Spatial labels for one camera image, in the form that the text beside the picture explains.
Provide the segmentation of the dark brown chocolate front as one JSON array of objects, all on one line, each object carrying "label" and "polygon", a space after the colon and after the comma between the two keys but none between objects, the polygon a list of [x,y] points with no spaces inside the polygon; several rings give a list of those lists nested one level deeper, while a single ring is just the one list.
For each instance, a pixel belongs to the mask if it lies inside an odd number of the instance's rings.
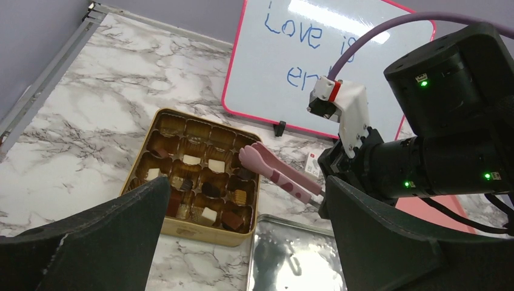
[{"label": "dark brown chocolate front", "polygon": [[172,193],[169,199],[169,204],[166,211],[166,216],[175,217],[181,205],[181,195],[179,193]]}]

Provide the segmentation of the white round chocolate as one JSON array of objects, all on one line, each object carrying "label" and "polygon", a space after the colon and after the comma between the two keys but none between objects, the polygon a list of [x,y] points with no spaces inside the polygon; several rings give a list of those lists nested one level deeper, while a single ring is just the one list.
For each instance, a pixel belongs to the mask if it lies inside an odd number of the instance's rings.
[{"label": "white round chocolate", "polygon": [[148,169],[147,176],[145,178],[146,181],[151,181],[161,175],[161,171],[159,168]]}]

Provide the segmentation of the pink silicone tongs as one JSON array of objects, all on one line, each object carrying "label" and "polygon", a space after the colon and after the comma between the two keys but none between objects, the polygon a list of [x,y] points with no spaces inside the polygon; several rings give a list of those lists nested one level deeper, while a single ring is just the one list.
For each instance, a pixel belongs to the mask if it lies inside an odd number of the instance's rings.
[{"label": "pink silicone tongs", "polygon": [[322,186],[279,159],[263,143],[255,142],[242,147],[239,160],[245,169],[267,178],[302,203],[310,204],[317,210],[321,208],[313,195],[324,196]]}]

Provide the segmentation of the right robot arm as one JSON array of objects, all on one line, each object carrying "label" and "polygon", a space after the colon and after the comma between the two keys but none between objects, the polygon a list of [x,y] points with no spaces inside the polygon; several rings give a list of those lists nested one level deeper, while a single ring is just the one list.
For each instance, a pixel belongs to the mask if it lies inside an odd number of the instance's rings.
[{"label": "right robot arm", "polygon": [[[513,235],[513,32],[487,22],[425,44],[384,70],[414,137],[384,142],[367,127],[354,157],[341,140],[325,150],[324,178],[337,177],[395,206],[415,197],[457,222]],[[471,221],[436,198],[482,193],[508,217],[502,228]]]}]

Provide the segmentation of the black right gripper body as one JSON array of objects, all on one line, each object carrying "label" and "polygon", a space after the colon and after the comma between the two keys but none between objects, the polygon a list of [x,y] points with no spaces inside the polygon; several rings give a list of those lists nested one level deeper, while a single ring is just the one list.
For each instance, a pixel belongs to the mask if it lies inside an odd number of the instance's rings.
[{"label": "black right gripper body", "polygon": [[400,198],[417,197],[426,201],[426,168],[423,146],[426,138],[416,136],[384,142],[377,129],[369,127],[368,136],[361,138],[353,158],[344,151],[339,139],[318,158],[323,177],[335,177],[366,195],[390,206]]}]

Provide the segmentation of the dark square chocolate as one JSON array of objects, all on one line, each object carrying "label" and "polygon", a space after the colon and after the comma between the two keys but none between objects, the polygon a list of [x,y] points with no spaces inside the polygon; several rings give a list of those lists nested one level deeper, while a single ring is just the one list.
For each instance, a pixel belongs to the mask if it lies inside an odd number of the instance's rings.
[{"label": "dark square chocolate", "polygon": [[235,169],[234,174],[243,181],[249,181],[255,178],[255,174],[252,171],[243,167]]}]

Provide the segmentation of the tan waffle chocolate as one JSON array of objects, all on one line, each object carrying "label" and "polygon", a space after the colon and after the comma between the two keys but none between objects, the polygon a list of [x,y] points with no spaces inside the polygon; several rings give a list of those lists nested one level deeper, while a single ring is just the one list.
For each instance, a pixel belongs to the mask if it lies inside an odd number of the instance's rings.
[{"label": "tan waffle chocolate", "polygon": [[232,201],[239,206],[246,205],[247,204],[247,192],[244,190],[239,190],[239,189],[235,190],[233,192]]}]

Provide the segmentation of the white square chocolate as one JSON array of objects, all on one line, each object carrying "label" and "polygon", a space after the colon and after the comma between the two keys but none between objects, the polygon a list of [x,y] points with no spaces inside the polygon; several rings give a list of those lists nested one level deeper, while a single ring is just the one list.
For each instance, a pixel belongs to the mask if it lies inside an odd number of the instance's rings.
[{"label": "white square chocolate", "polygon": [[215,173],[224,173],[225,172],[225,162],[219,161],[215,159],[209,159],[208,168]]},{"label": "white square chocolate", "polygon": [[201,163],[201,158],[196,157],[196,156],[191,156],[191,155],[184,155],[182,157],[182,161],[184,164],[194,166],[194,165],[198,165]]}]

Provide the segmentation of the gold chocolate box tray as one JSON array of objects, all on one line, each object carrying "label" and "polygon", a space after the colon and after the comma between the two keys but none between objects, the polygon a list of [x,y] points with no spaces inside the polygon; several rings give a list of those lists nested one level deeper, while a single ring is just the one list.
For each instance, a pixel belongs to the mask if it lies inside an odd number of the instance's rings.
[{"label": "gold chocolate box tray", "polygon": [[[254,133],[177,110],[159,109],[135,157],[122,192],[127,193],[148,182],[145,180],[148,169],[159,168],[160,176],[165,176],[170,183],[170,193],[181,195],[177,215],[165,215],[161,230],[163,234],[227,247],[238,246],[255,230],[260,178],[255,174],[253,180],[243,181],[234,171],[243,167],[239,160],[239,150],[257,141],[259,137]],[[194,166],[184,164],[184,155],[200,157],[201,163]],[[209,159],[224,161],[225,172],[212,172],[208,168]],[[189,192],[179,191],[184,179],[191,179],[194,183]],[[217,186],[221,197],[205,196],[201,192],[205,182]],[[244,206],[232,201],[233,192],[237,189],[247,192],[247,204]],[[212,226],[198,223],[205,207],[218,213]],[[244,220],[240,231],[234,232],[222,227],[221,216],[227,211],[238,214]]]}]

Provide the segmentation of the white chocolate piece front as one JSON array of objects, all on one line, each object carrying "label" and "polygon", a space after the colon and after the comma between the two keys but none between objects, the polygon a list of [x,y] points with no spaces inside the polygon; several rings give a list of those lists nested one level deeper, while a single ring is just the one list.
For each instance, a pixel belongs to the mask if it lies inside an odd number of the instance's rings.
[{"label": "white chocolate piece front", "polygon": [[198,223],[204,226],[212,226],[216,222],[217,216],[217,211],[205,207],[198,218]]}]

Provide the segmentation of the pink plastic tray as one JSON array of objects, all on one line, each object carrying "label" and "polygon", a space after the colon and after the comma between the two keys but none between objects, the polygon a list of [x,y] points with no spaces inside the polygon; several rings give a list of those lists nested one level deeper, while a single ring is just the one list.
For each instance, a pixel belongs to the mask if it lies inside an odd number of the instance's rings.
[{"label": "pink plastic tray", "polygon": [[[458,215],[467,218],[467,215],[456,196],[437,196],[433,198],[438,203],[444,205],[451,211],[457,213]],[[423,202],[420,198],[400,198],[396,203],[396,208],[406,212],[410,215],[423,219],[425,221],[454,229],[459,230],[461,232],[467,232],[476,234],[476,230],[470,226],[457,222],[448,216],[445,216],[443,213],[439,212],[433,207],[430,207],[428,204]]]}]

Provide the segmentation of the dark oval chocolate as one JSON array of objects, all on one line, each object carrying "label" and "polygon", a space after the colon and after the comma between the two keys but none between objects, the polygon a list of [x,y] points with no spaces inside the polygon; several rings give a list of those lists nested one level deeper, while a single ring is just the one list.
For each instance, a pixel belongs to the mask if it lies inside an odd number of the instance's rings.
[{"label": "dark oval chocolate", "polygon": [[213,184],[209,182],[205,182],[202,184],[201,192],[208,197],[211,198],[220,198],[221,197],[221,191],[217,186],[214,186]]}]

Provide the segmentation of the brown chocolate apart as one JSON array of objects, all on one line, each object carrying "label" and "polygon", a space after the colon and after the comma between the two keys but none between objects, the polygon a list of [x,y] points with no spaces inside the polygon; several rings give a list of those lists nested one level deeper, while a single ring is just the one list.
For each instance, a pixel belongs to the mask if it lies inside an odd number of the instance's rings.
[{"label": "brown chocolate apart", "polygon": [[224,212],[221,216],[221,224],[222,227],[226,230],[238,232],[243,227],[244,220],[238,214],[232,211],[227,211]]}]

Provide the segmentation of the dark fluted cup chocolate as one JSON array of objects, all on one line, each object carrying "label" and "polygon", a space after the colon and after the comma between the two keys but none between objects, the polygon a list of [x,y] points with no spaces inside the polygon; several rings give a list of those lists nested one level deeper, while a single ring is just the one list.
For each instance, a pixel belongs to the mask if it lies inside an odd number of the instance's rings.
[{"label": "dark fluted cup chocolate", "polygon": [[180,192],[189,192],[192,190],[194,183],[191,179],[184,179],[179,187]]}]

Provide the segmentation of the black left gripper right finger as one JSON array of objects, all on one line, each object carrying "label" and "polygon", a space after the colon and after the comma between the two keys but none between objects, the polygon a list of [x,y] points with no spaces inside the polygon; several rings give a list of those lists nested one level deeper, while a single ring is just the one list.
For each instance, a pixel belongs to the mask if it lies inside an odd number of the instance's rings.
[{"label": "black left gripper right finger", "polygon": [[432,224],[343,180],[325,200],[349,290],[512,290],[513,240]]}]

